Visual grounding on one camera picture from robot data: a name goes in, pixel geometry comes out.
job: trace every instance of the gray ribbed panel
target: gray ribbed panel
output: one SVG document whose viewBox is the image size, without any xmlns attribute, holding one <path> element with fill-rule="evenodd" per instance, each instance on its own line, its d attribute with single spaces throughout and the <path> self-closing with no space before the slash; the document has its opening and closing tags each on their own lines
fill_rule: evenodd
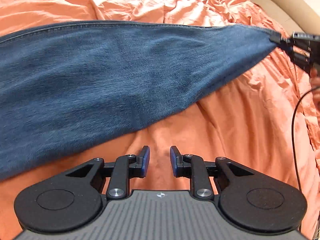
<svg viewBox="0 0 320 240">
<path fill-rule="evenodd" d="M 234 228 L 207 201 L 187 191 L 135 190 L 125 200 L 111 201 L 93 223 L 70 233 L 40 235 L 24 231 L 16 240 L 304 240 L 297 231 L 258 236 Z"/>
</svg>

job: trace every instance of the blue denim jeans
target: blue denim jeans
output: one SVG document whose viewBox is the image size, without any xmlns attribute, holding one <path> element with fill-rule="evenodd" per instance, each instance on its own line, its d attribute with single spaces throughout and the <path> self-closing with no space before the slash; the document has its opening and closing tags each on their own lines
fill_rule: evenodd
<svg viewBox="0 0 320 240">
<path fill-rule="evenodd" d="M 186 109 L 267 56 L 270 35 L 89 21 L 0 37 L 0 179 Z"/>
</svg>

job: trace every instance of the wrinkled orange fabric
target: wrinkled orange fabric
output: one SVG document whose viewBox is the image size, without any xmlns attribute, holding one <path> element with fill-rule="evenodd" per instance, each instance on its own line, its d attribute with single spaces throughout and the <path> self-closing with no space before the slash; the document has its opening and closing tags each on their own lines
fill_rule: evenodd
<svg viewBox="0 0 320 240">
<path fill-rule="evenodd" d="M 0 0 L 0 35 L 33 26 L 93 19 L 200 26 L 242 23 L 286 35 L 277 22 L 249 0 Z M 118 156 L 138 153 L 143 145 L 151 148 L 148 174 L 145 179 L 132 179 L 132 188 L 189 187 L 187 179 L 172 175 L 171 145 L 177 145 L 183 154 L 198 154 L 207 161 L 226 156 L 297 187 L 291 120 L 299 97 L 309 88 L 308 75 L 276 49 L 254 68 L 179 114 L 2 181 L 0 239 L 10 240 L 21 231 L 13 201 L 24 188 L 94 157 L 111 162 Z M 303 193 L 308 200 L 302 232 L 311 238 L 320 210 L 320 129 L 312 95 L 298 110 L 295 138 Z"/>
</svg>

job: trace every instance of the wire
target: wire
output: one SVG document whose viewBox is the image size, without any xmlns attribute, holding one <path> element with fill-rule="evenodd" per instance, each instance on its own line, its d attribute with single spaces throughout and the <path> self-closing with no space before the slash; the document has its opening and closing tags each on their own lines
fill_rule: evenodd
<svg viewBox="0 0 320 240">
<path fill-rule="evenodd" d="M 297 113 L 297 110 L 298 110 L 298 107 L 301 103 L 301 101 L 303 100 L 303 98 L 311 93 L 312 91 L 314 90 L 317 90 L 319 89 L 320 86 L 317 86 L 315 88 L 312 88 L 310 90 L 308 90 L 307 92 L 305 92 L 302 97 L 299 99 L 295 109 L 294 109 L 294 112 L 293 112 L 293 116 L 292 116 L 292 123 L 291 123 L 291 139 L 292 139 L 292 150 L 293 150 L 293 159 L 294 159 L 294 166 L 295 166 L 295 169 L 296 169 L 296 174 L 297 174 L 297 180 L 298 180 L 298 186 L 299 186 L 299 190 L 300 192 L 302 193 L 302 188 L 301 188 L 301 182 L 300 182 L 300 176 L 299 176 L 299 171 L 298 171 L 298 165 L 297 165 L 297 155 L 296 155 L 296 147 L 294 146 L 294 119 L 296 117 L 296 113 Z"/>
</svg>

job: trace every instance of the denim fabric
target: denim fabric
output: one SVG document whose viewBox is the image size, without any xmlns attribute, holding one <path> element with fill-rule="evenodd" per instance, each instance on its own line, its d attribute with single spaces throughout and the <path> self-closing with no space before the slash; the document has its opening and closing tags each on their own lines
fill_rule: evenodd
<svg viewBox="0 0 320 240">
<path fill-rule="evenodd" d="M 0 179 L 186 109 L 268 55 L 271 34 L 92 21 L 0 37 Z"/>
</svg>

